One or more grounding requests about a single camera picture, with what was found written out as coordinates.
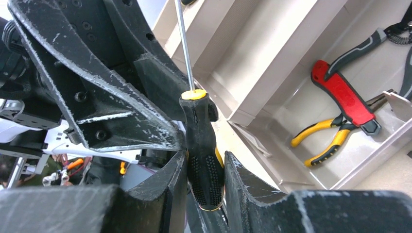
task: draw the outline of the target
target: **black and yellow screwdriver handle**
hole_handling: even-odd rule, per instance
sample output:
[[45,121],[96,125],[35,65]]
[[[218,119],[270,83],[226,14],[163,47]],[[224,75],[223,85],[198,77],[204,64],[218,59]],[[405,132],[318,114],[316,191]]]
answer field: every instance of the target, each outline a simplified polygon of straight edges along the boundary
[[200,208],[217,210],[223,202],[224,165],[209,120],[209,94],[205,90],[187,91],[179,103],[186,116],[190,188]]
[[318,132],[320,130],[324,129],[330,129],[334,127],[341,126],[345,123],[343,120],[343,114],[340,114],[334,119],[329,119],[329,120],[324,120],[320,121],[316,124],[309,125],[306,128],[304,128],[301,132],[299,132],[291,141],[291,146],[292,147],[297,147],[305,138],[307,138],[309,135]]

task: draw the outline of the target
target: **red and gray pliers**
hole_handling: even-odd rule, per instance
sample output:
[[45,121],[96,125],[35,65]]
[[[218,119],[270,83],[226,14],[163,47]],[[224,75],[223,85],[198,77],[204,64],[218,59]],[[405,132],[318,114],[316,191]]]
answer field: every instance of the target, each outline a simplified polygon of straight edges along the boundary
[[[322,60],[317,61],[311,73],[312,82],[334,99],[344,117],[370,136],[378,134],[381,125],[376,121],[373,111],[339,70],[366,55],[386,39],[399,45],[412,44],[412,3],[399,23],[385,30],[378,28],[368,39],[338,57],[330,65]],[[412,98],[412,50],[406,59],[405,75],[399,95],[408,100]]]

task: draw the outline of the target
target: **yellow pliers handle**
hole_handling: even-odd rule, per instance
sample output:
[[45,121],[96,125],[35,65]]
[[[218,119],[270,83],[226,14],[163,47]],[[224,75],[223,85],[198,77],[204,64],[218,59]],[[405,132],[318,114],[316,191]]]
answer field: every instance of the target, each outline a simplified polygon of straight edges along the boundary
[[335,137],[333,138],[332,142],[329,144],[329,146],[322,153],[306,160],[305,166],[311,167],[316,164],[320,164],[321,162],[330,158],[335,152],[338,151],[339,147],[341,147],[341,145],[345,142],[349,133],[357,128],[358,127],[354,124],[342,125],[336,133]]
[[311,167],[316,164],[320,164],[321,162],[330,158],[345,142],[349,133],[352,130],[357,129],[357,127],[353,124],[346,124],[346,120],[344,120],[343,115],[340,114],[334,119],[324,120],[306,127],[292,139],[291,146],[297,147],[306,137],[308,137],[312,133],[324,129],[331,129],[338,126],[340,126],[340,128],[336,133],[335,137],[333,138],[332,142],[330,143],[330,145],[322,153],[306,160],[305,166]]
[[318,132],[324,129],[330,129],[334,127],[341,126],[346,123],[346,120],[343,120],[343,114],[340,114],[334,119],[320,121],[316,124],[309,125],[304,128],[301,132],[299,132],[291,141],[292,147],[297,147],[305,138],[309,135]]

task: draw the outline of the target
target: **cable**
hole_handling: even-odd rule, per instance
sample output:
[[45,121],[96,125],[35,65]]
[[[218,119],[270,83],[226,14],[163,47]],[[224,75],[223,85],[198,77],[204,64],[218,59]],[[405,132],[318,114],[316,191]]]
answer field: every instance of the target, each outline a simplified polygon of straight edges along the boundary
[[21,107],[20,111],[13,116],[13,122],[16,122],[18,116],[23,113],[24,108],[26,107],[26,104],[23,101],[21,101],[21,103],[23,106]]

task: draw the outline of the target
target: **screw hole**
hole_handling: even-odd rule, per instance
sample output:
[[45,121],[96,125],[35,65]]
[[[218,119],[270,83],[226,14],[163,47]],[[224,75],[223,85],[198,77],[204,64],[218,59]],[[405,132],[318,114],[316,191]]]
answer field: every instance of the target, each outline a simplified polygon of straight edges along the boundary
[[88,38],[90,41],[96,41],[96,40],[97,40],[97,37],[96,37],[93,33],[87,34],[87,38]]
[[91,29],[91,25],[90,25],[90,23],[87,22],[87,21],[84,21],[83,24],[82,24],[82,26],[83,26],[83,28],[84,28],[85,30],[90,30],[90,29]]
[[66,5],[64,2],[62,2],[62,1],[59,1],[59,6],[60,6],[62,9],[65,9],[65,8],[67,7],[67,5]]
[[107,133],[103,130],[99,130],[96,132],[97,140],[104,141],[107,138]]
[[126,6],[131,6],[132,5],[132,0],[121,0]]
[[79,91],[79,92],[77,92],[77,93],[74,95],[74,99],[75,99],[77,102],[82,103],[82,102],[86,101],[87,95],[86,95],[85,92]]
[[147,33],[147,34],[146,34],[146,38],[147,38],[148,40],[150,40],[150,41],[153,41],[153,40],[155,39],[155,36],[154,36],[153,34],[151,34],[151,33]]
[[71,0],[71,4],[75,7],[82,7],[82,1],[80,0]]

